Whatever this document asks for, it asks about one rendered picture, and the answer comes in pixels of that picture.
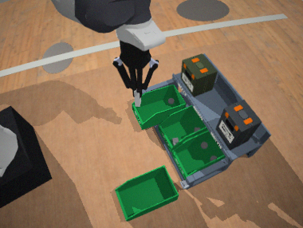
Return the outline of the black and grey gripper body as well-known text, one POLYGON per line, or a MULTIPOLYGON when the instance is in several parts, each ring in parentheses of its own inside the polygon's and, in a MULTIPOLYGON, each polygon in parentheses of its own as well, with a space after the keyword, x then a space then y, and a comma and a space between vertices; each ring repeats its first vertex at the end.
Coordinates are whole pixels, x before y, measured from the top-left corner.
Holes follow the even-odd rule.
POLYGON ((120 59, 128 67, 128 59, 132 60, 133 69, 137 69, 136 62, 142 61, 141 69, 143 69, 151 60, 149 50, 143 51, 136 48, 134 45, 120 41, 120 59))

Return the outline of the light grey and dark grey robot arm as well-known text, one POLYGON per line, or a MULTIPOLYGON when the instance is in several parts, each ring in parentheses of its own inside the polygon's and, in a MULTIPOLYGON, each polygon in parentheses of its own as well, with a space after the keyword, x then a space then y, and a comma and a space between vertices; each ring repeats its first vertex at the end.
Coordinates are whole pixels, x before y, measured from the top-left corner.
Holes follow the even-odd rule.
MULTIPOLYGON (((116 36, 120 41, 143 51, 166 42, 165 34, 152 21, 149 9, 151 0, 51 1, 62 16, 98 33, 110 33, 116 29, 116 36)), ((14 159, 17 149, 16 134, 1 126, 0 177, 14 159)))

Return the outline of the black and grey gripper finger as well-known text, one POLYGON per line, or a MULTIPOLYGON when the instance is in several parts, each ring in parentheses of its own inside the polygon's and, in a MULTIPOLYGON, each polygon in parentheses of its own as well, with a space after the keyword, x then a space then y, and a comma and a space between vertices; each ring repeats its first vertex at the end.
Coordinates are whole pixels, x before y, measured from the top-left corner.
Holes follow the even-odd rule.
POLYGON ((136 70, 136 72, 137 72, 137 90, 136 90, 137 107, 140 107, 140 104, 141 104, 142 89, 146 90, 148 88, 149 82, 152 78, 152 74, 158 68, 159 61, 151 58, 149 63, 150 63, 149 64, 150 68, 148 70, 148 74, 146 76, 145 83, 142 84, 142 80, 143 80, 143 70, 141 69, 142 61, 138 60, 136 62, 136 66, 137 66, 137 70, 136 70))
POLYGON ((136 79, 136 70, 133 69, 132 65, 132 60, 128 59, 128 71, 130 73, 130 78, 129 75, 124 67, 124 64, 122 64, 122 60, 120 57, 115 57, 114 62, 112 63, 118 70, 126 88, 131 88, 133 92, 133 97, 135 97, 135 107, 137 107, 137 95, 136 95, 136 90, 137 90, 137 79, 136 79))

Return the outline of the grey shelf rack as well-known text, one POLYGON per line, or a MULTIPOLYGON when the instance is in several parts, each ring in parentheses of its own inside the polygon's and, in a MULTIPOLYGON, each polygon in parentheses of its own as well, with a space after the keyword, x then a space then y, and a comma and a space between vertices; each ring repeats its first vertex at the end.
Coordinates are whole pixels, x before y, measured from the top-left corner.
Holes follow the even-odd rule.
POLYGON ((187 176, 185 180, 180 169, 178 168, 178 166, 176 166, 177 164, 174 161, 172 153, 170 152, 165 141, 163 140, 163 137, 159 133, 158 124, 153 126, 165 150, 167 151, 175 169, 177 170, 179 177, 182 180, 180 181, 180 184, 183 189, 189 189, 191 187, 194 187, 212 178, 213 176, 225 171, 235 159, 237 159, 242 155, 246 154, 248 158, 250 158, 271 136, 271 133, 268 131, 266 126, 263 123, 261 123, 257 128, 257 130, 255 131, 255 133, 250 137, 250 139, 247 142, 241 144, 240 146, 232 150, 229 150, 229 148, 222 140, 221 136, 216 131, 216 126, 222 115, 223 109, 229 105, 232 105, 236 102, 243 100, 243 98, 232 86, 232 84, 219 71, 219 69, 214 65, 214 63, 209 59, 209 57, 205 53, 203 54, 203 56, 218 71, 217 76, 215 78, 214 87, 209 92, 205 92, 203 94, 193 97, 190 91, 188 90, 187 86, 180 79, 181 73, 177 73, 177 74, 172 73, 172 79, 150 86, 146 90, 142 89, 142 95, 143 95, 146 92, 150 92, 158 88, 163 88, 168 85, 175 85, 177 89, 179 89, 180 87, 182 90, 180 94, 187 103, 186 108, 191 105, 193 106, 193 108, 198 113, 199 117, 206 125, 208 131, 213 136, 214 140, 216 141, 216 143, 218 144, 218 146, 220 147, 220 149, 222 150, 223 154, 226 157, 225 159, 222 159, 217 163, 214 163, 209 167, 206 167, 201 171, 194 173, 193 175, 187 176))

